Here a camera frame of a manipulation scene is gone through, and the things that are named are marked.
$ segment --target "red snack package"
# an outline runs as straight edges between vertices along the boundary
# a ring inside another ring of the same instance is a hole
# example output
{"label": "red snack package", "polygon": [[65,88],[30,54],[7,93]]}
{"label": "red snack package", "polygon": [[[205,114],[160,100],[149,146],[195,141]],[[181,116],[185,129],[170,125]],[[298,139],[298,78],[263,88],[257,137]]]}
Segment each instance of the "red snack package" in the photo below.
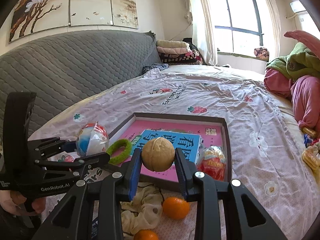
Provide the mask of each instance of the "red snack package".
{"label": "red snack package", "polygon": [[210,146],[200,154],[197,168],[216,180],[223,181],[226,168],[226,158],[221,147]]}

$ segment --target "walnut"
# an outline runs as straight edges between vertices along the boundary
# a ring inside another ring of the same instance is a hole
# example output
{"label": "walnut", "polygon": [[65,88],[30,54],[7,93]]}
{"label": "walnut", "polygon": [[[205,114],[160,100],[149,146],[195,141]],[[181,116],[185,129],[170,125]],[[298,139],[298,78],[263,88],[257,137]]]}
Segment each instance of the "walnut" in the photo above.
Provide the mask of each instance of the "walnut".
{"label": "walnut", "polygon": [[148,141],[142,148],[143,165],[150,171],[166,171],[171,167],[174,157],[172,143],[163,137]]}

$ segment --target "curtain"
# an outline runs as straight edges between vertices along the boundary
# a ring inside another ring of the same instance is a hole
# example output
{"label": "curtain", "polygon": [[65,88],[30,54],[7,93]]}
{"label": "curtain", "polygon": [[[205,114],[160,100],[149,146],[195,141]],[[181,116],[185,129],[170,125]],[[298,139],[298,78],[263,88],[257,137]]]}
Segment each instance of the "curtain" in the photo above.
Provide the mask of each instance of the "curtain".
{"label": "curtain", "polygon": [[265,0],[272,23],[273,46],[269,50],[269,62],[280,56],[281,23],[276,0]]}
{"label": "curtain", "polygon": [[216,65],[218,52],[214,45],[209,0],[190,0],[193,19],[192,42],[208,65]]}
{"label": "curtain", "polygon": [[187,19],[189,24],[192,24],[192,13],[191,13],[191,4],[190,4],[190,0],[183,0],[185,3],[185,7],[186,7],[186,14],[184,15],[185,19]]}

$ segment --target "stack of blankets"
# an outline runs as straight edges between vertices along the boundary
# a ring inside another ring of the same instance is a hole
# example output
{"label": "stack of blankets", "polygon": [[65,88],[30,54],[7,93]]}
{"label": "stack of blankets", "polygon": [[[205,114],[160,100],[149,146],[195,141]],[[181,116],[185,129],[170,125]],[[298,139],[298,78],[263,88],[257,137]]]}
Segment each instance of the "stack of blankets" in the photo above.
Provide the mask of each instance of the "stack of blankets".
{"label": "stack of blankets", "polygon": [[202,58],[196,49],[191,50],[184,41],[157,40],[157,50],[162,63],[168,65],[202,65]]}

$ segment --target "green ring toy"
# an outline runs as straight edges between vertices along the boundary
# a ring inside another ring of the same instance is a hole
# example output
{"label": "green ring toy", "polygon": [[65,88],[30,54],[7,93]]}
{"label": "green ring toy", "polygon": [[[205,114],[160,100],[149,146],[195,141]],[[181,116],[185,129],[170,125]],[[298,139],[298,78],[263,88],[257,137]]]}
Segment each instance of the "green ring toy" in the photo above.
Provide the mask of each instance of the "green ring toy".
{"label": "green ring toy", "polygon": [[118,165],[119,163],[124,162],[130,155],[130,152],[132,150],[132,144],[128,139],[120,139],[117,140],[113,145],[111,145],[107,150],[106,153],[110,155],[113,155],[113,153],[118,150],[120,147],[125,146],[125,149],[122,153],[117,155],[116,157],[110,158],[109,163],[113,165]]}

